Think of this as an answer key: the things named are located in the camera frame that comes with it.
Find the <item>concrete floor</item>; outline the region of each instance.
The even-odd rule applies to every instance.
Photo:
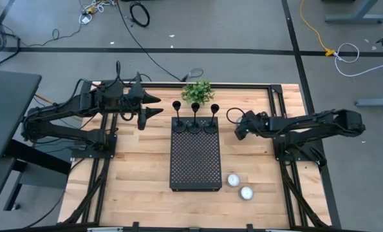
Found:
[[[342,43],[356,44],[361,51],[379,52],[375,41],[383,36],[383,24],[326,24],[326,14],[350,13],[362,1],[329,3],[306,1],[304,16],[320,31],[325,45],[337,49]],[[0,0],[0,14],[8,0]],[[148,28],[132,27],[146,48],[241,48],[292,50],[280,1],[267,0],[161,0],[144,1],[151,14]],[[302,51],[321,51],[317,36],[301,21],[300,0],[288,1],[297,40]],[[122,3],[123,13],[128,4]],[[15,0],[4,24],[25,43],[51,39],[58,28],[68,35],[78,28],[77,0]],[[383,1],[371,13],[383,14]],[[50,48],[138,48],[119,18],[116,8],[106,7],[81,32],[46,45]],[[1,52],[0,58],[8,53]],[[163,67],[183,77],[192,68],[203,68],[204,78],[213,82],[300,83],[293,55],[152,53]],[[303,56],[304,69],[316,111],[332,108],[356,110],[362,114],[367,131],[360,137],[324,140],[324,149],[344,229],[383,231],[383,108],[356,108],[359,98],[383,97],[383,69],[347,78],[340,75],[332,57]],[[0,70],[42,75],[38,93],[57,102],[71,93],[77,79],[113,79],[115,61],[122,63],[122,76],[139,71],[153,81],[175,81],[142,53],[23,52],[0,66]],[[383,58],[362,57],[343,65],[343,72],[357,73],[383,64]],[[66,120],[72,125],[78,123]],[[19,211],[1,208],[15,178],[10,177],[0,198],[0,229],[28,225],[44,215],[57,201],[62,189],[25,186],[18,201]],[[54,224],[59,208],[39,225]]]

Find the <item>potted plant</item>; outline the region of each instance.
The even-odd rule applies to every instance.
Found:
[[[210,81],[199,80],[196,84],[184,86],[181,97],[189,104],[197,102],[204,105],[206,102],[213,100],[214,92],[211,90]]]

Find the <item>white round object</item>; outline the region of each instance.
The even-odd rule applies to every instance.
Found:
[[[254,196],[253,189],[248,186],[244,186],[240,189],[240,197],[244,200],[251,200]]]
[[[230,187],[237,187],[240,185],[240,178],[237,174],[232,173],[227,177],[227,184]]]

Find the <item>wooden table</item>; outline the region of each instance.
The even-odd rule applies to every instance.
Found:
[[[304,115],[299,86],[283,84],[282,89],[287,116]],[[171,117],[176,115],[171,104],[180,100],[182,89],[145,90],[162,100],[148,107],[164,111],[151,117],[144,131],[137,130],[136,117],[129,122],[118,117],[117,148],[109,167],[101,226],[131,226],[133,222],[140,222],[142,227],[246,228],[246,224],[253,224],[254,228],[289,228],[279,163],[275,160],[271,139],[247,135],[238,141],[234,135],[236,126],[225,117],[231,107],[270,114],[266,90],[215,89],[214,101],[202,106],[197,113],[202,117],[211,116],[210,105],[220,106],[216,116],[220,127],[223,187],[215,193],[171,191]],[[193,116],[191,106],[183,101],[180,116]],[[235,120],[241,113],[231,111],[229,116]],[[101,115],[97,115],[84,129],[99,128],[100,122]],[[68,218],[86,194],[91,165],[92,160],[87,159],[70,174],[59,221]],[[318,167],[313,162],[298,162],[297,167],[305,199],[321,220],[330,224]],[[240,186],[254,190],[252,200],[241,200],[239,188],[227,186],[224,181],[230,173],[240,176]],[[93,220],[96,199],[94,197],[89,221]],[[299,225],[299,210],[294,197],[292,200]]]

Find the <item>pegboard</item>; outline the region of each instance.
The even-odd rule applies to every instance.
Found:
[[[177,120],[171,119],[171,125]],[[180,117],[184,123],[194,117]],[[197,117],[201,126],[211,117]],[[222,187],[218,118],[214,118],[217,133],[202,129],[197,134],[171,130],[170,188],[173,191],[218,191]]]

